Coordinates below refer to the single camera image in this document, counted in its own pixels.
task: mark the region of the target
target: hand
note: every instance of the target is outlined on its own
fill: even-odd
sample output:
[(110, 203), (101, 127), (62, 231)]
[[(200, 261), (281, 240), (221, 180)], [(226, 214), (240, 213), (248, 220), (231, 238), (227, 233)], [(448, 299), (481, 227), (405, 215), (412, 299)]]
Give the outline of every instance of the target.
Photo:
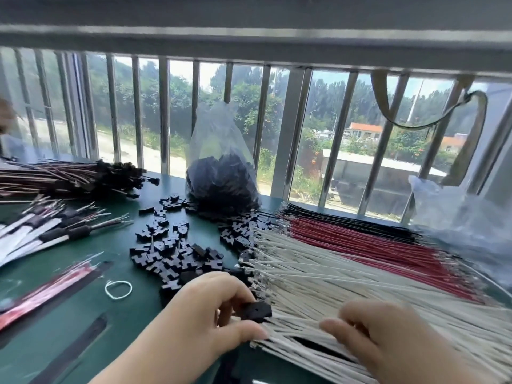
[(462, 357), (412, 308), (359, 300), (320, 328), (335, 336), (381, 384), (474, 384)]
[(137, 339), (91, 384), (189, 384), (223, 353), (265, 339), (253, 321), (229, 323), (254, 297), (227, 272), (209, 272), (184, 286)]

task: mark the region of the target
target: white rubber band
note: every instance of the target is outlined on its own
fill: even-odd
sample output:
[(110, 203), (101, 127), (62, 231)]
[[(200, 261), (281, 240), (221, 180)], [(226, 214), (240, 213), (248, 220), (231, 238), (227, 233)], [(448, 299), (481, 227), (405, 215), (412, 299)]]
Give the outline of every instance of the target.
[[(127, 286), (130, 287), (130, 290), (124, 294), (123, 296), (121, 297), (115, 297), (113, 296), (110, 292), (109, 292), (109, 287), (110, 286), (113, 286), (115, 284), (126, 284)], [(133, 287), (131, 286), (131, 283), (130, 282), (127, 282), (125, 280), (117, 280), (115, 282), (113, 282), (112, 280), (109, 280), (108, 282), (106, 282), (105, 284), (105, 294), (107, 294), (109, 296), (110, 299), (114, 300), (114, 301), (118, 301), (120, 299), (124, 299), (125, 297), (127, 297), (128, 295), (131, 294), (131, 290), (133, 290)]]

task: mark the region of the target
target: table surface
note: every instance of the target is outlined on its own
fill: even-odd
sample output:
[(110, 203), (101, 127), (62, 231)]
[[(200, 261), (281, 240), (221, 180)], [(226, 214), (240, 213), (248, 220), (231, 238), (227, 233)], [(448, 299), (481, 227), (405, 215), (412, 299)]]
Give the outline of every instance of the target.
[[(73, 244), (62, 244), (0, 268), (0, 299), (3, 299), (26, 294), (89, 255), (103, 251), (104, 253), (95, 258), (93, 263), (112, 262), (112, 266), (104, 271), (103, 276), (94, 279), (61, 304), (46, 310), (44, 315), (40, 315), (16, 335), (5, 337), (0, 332), (0, 383), (87, 383), (115, 359), (160, 312), (158, 289), (161, 283), (158, 278), (132, 265), (129, 248), (136, 244), (135, 232), (141, 231), (153, 218), (152, 215), (138, 216), (139, 207), (158, 205), (161, 198), (171, 193), (184, 195), (185, 180), (160, 174), (151, 175), (161, 178), (160, 185), (146, 183), (140, 190), (138, 200), (114, 194), (108, 200), (97, 202), (100, 206), (108, 207), (113, 216), (130, 213), (134, 220), (132, 225), (97, 231)], [(262, 197), (262, 203), (263, 209), (274, 211), (281, 200)], [(14, 209), (14, 206), (0, 207), (0, 219)], [(168, 213), (167, 217), (171, 222), (188, 220), (191, 243), (212, 247), (225, 253), (224, 263), (227, 267), (236, 264), (236, 257), (229, 254), (226, 247), (221, 244), (216, 225), (185, 214), (184, 210)], [(112, 301), (104, 292), (108, 280), (131, 282), (131, 295), (121, 301)], [(41, 371), (102, 314), (107, 319), (106, 329), (56, 380), (40, 381), (38, 375)], [(199, 382), (211, 382), (218, 365), (219, 363), (216, 363), (211, 367)], [(325, 383), (316, 375), (248, 346), (240, 349), (238, 363), (234, 369), (234, 377), (241, 376), (270, 384)]]

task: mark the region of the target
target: clear plastic bag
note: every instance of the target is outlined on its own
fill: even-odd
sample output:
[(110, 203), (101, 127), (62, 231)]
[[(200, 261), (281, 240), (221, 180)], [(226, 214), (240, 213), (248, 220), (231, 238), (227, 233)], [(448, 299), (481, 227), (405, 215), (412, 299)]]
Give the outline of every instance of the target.
[(413, 175), (409, 183), (416, 202), (412, 228), (512, 287), (512, 218), (506, 210), (463, 187), (440, 187)]
[(189, 194), (210, 208), (259, 206), (253, 156), (234, 123), (237, 108), (224, 102), (197, 108), (186, 182)]

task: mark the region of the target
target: orange roof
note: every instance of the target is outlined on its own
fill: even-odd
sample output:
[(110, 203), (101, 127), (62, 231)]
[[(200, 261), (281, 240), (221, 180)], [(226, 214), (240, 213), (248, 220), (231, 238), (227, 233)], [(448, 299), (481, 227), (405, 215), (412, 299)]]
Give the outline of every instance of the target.
[(443, 146), (448, 146), (449, 145), (449, 146), (453, 146), (453, 147), (462, 147), (465, 142), (466, 142), (466, 138), (445, 136), (445, 137), (443, 137), (443, 140), (441, 141), (441, 145), (443, 145)]
[(375, 132), (375, 133), (382, 132), (382, 127), (380, 125), (359, 124), (357, 122), (351, 123), (349, 126), (349, 129), (364, 130), (366, 132)]

